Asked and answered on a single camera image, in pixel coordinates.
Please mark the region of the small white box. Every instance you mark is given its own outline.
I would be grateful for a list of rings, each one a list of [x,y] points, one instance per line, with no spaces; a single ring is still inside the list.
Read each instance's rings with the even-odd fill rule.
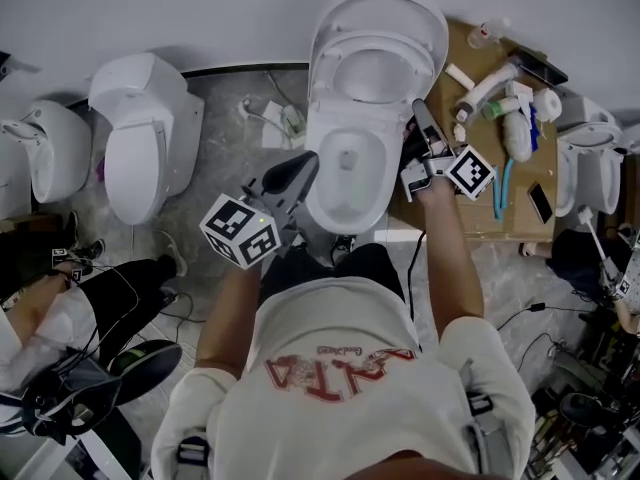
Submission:
[[[511,80],[506,85],[506,95],[518,99],[523,114],[530,111],[530,105],[533,103],[534,96],[533,89],[530,86],[516,80]]]

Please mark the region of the white toilet lid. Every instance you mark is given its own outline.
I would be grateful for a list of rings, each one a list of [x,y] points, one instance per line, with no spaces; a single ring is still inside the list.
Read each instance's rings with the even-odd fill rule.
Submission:
[[[449,46],[448,24],[434,1],[331,0],[318,17],[312,41],[308,82],[311,102],[319,100],[310,97],[310,82],[314,60],[320,49],[340,34],[364,31],[399,34],[426,47],[435,63],[433,87],[444,66]]]

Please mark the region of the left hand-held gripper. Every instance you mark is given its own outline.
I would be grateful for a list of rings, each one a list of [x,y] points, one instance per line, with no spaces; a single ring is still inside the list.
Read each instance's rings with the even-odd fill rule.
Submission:
[[[312,151],[274,164],[242,184],[240,198],[221,194],[200,223],[214,252],[249,269],[271,254],[284,254],[298,236],[293,217],[319,172]]]

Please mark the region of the short white pipe piece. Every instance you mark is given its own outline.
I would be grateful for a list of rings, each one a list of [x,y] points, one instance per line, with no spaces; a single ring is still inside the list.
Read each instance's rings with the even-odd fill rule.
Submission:
[[[449,63],[445,68],[445,73],[464,87],[467,91],[471,91],[475,87],[475,82],[465,74],[458,66]]]

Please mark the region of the black shorts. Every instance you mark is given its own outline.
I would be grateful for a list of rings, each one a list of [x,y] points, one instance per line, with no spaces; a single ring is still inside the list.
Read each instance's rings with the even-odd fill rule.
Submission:
[[[335,267],[325,267],[303,246],[276,255],[261,279],[259,303],[295,286],[326,278],[359,277],[373,281],[405,301],[404,292],[387,249],[369,243],[346,254]]]

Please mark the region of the white tank toilet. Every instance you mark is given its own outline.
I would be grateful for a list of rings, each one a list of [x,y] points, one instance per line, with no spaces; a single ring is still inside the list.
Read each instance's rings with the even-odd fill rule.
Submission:
[[[205,102],[176,68],[144,52],[100,67],[88,104],[112,127],[104,156],[109,204],[123,223],[144,224],[189,186]]]

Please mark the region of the white power strip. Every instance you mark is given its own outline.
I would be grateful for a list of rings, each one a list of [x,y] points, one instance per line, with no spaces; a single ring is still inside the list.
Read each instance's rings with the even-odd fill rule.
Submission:
[[[280,112],[280,119],[283,128],[291,137],[306,134],[305,116],[294,105],[284,106]]]

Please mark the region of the green white tube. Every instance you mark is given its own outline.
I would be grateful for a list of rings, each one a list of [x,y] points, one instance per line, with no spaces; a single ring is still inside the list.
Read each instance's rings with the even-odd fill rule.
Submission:
[[[519,111],[520,108],[519,99],[516,96],[511,96],[502,100],[487,102],[483,106],[481,113],[485,119],[493,121],[511,112]]]

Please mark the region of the smartphone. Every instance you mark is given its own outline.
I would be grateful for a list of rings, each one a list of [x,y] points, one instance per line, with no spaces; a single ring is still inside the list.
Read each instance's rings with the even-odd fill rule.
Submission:
[[[542,224],[547,224],[554,216],[550,202],[539,183],[534,183],[527,192],[528,198]]]

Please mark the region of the rounded white toilet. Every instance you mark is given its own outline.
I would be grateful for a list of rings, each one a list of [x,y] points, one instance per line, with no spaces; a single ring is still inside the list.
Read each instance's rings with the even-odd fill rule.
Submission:
[[[35,101],[22,119],[0,120],[0,137],[24,147],[38,202],[62,201],[84,186],[91,163],[92,132],[73,111],[54,101]]]

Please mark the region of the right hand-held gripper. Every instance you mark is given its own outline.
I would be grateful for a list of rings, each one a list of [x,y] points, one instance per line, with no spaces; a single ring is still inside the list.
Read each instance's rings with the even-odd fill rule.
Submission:
[[[477,200],[494,180],[494,169],[471,146],[456,155],[422,99],[412,102],[412,111],[415,120],[405,127],[401,151],[401,162],[409,163],[400,171],[407,200],[412,202],[413,195],[427,189],[437,177],[448,178],[460,193]]]

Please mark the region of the brown cardboard box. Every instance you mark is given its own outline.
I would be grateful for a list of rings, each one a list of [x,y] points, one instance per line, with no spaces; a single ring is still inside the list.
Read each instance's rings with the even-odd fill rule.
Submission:
[[[474,49],[467,37],[472,26],[453,18],[447,20],[449,48],[446,63],[454,64],[478,83],[497,70],[507,54],[517,44],[503,39],[498,44]],[[446,73],[439,76],[426,97],[426,105],[450,141],[454,141],[454,114],[456,103],[466,93],[458,82]],[[494,198],[487,188],[477,200],[464,195],[456,197],[466,235],[475,241],[541,241],[549,242],[554,231],[554,220],[544,223],[539,218],[528,192],[538,183],[551,206],[557,194],[557,139],[553,123],[537,122],[540,136],[538,149],[529,161],[517,162],[511,170],[508,204],[500,220],[494,214]],[[466,126],[467,142],[492,166],[504,171],[507,156],[503,147],[503,129],[500,120],[489,121],[482,116]]]

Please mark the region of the white toilet brush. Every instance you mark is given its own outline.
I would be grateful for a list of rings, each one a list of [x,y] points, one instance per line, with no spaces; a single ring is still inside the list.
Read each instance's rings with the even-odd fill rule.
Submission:
[[[603,268],[608,273],[611,273],[612,272],[611,267],[613,266],[613,263],[610,261],[610,258],[605,255],[604,249],[603,249],[603,247],[602,247],[602,245],[601,245],[601,243],[600,243],[600,241],[598,239],[598,236],[596,234],[596,231],[595,231],[595,229],[593,227],[593,224],[592,224],[593,212],[592,212],[591,208],[589,206],[587,206],[587,205],[581,205],[578,208],[577,214],[578,214],[579,222],[582,225],[585,225],[588,228],[588,230],[589,230],[589,232],[590,232],[590,234],[592,236],[592,239],[593,239],[593,241],[595,243],[595,246],[596,246],[596,249],[597,249],[598,254],[600,256],[600,259],[602,260]]]

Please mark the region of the white printed t-shirt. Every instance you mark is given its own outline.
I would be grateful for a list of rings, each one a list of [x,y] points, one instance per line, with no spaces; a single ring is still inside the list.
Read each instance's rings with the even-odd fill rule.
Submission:
[[[402,300],[365,278],[325,278],[267,299],[240,376],[196,367],[175,386],[154,439],[154,480],[175,480],[177,448],[201,431],[211,480],[344,480],[401,451],[466,473],[468,397],[486,396],[520,475],[535,409],[497,330],[449,324],[424,353]]]

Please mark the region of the person's right forearm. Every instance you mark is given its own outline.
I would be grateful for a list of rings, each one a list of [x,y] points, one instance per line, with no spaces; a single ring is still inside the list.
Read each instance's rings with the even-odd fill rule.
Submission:
[[[456,319],[484,316],[483,292],[451,182],[438,177],[417,196],[424,212],[431,309],[442,335]]]

